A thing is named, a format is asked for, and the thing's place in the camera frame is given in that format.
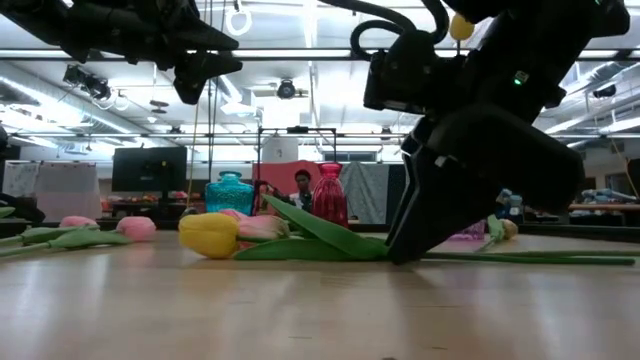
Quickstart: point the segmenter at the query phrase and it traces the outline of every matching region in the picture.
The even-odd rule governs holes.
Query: yellow ball
[[[455,14],[451,20],[449,34],[454,40],[467,40],[473,35],[475,25],[465,20],[461,15]]]

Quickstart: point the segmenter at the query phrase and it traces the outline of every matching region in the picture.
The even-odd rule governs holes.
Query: fluorescent light
[[[235,50],[231,52],[236,57],[256,57],[256,58],[333,58],[351,55],[349,49],[299,49],[299,50]]]
[[[584,50],[580,53],[581,58],[608,59],[614,57],[616,50]]]
[[[567,147],[573,149],[575,147],[578,147],[580,145],[584,145],[586,143],[587,143],[587,140],[580,140],[580,141],[576,141],[574,143],[567,144]]]
[[[220,107],[225,115],[255,115],[256,108],[237,102],[230,102]]]
[[[461,55],[469,54],[469,50],[460,50]],[[436,50],[436,55],[444,58],[450,58],[458,55],[457,50]]]
[[[607,134],[609,139],[640,139],[640,134]]]
[[[629,120],[616,121],[609,126],[605,126],[600,129],[601,134],[607,134],[612,132],[618,132],[622,130],[628,130],[634,127],[640,126],[640,118],[633,118]]]
[[[29,144],[34,144],[34,145],[38,145],[38,146],[52,148],[52,149],[57,149],[58,148],[58,145],[56,145],[55,143],[53,143],[53,142],[51,142],[49,140],[43,139],[43,138],[35,137],[35,136],[30,136],[28,138],[14,136],[14,137],[12,137],[12,139],[18,140],[18,141],[22,141],[22,142],[26,142],[26,143],[29,143]]]
[[[585,134],[585,135],[579,135],[579,134],[562,134],[562,135],[550,135],[552,138],[554,139],[599,139],[602,137],[602,135],[598,135],[598,134]]]
[[[3,57],[25,57],[25,58],[69,58],[70,56],[62,50],[0,50],[0,58]]]
[[[573,127],[575,125],[580,124],[581,122],[582,122],[582,120],[579,120],[579,119],[568,120],[568,121],[565,121],[565,122],[561,122],[558,125],[554,125],[554,126],[548,128],[547,130],[545,130],[544,132],[547,133],[547,134],[555,134],[555,133],[560,132],[560,131],[565,131],[565,130],[569,129],[570,127]]]
[[[59,122],[50,123],[52,125],[60,126],[60,127],[91,127],[93,124],[90,123],[77,123],[77,124],[61,124]]]

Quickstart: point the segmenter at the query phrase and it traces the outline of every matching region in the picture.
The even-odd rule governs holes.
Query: yellow tulip
[[[227,259],[236,251],[238,221],[229,215],[185,216],[178,225],[180,243],[211,259]]]

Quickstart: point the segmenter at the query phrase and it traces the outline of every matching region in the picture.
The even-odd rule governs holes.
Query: window
[[[325,152],[324,161],[337,161],[337,162],[373,162],[377,160],[377,153],[375,151],[359,151],[359,152],[346,152],[338,151],[336,153],[337,159],[333,157],[333,151]]]

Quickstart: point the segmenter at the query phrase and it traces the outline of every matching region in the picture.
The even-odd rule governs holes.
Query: gray curtain
[[[384,224],[387,215],[389,165],[347,164],[340,173],[349,207],[361,224]]]

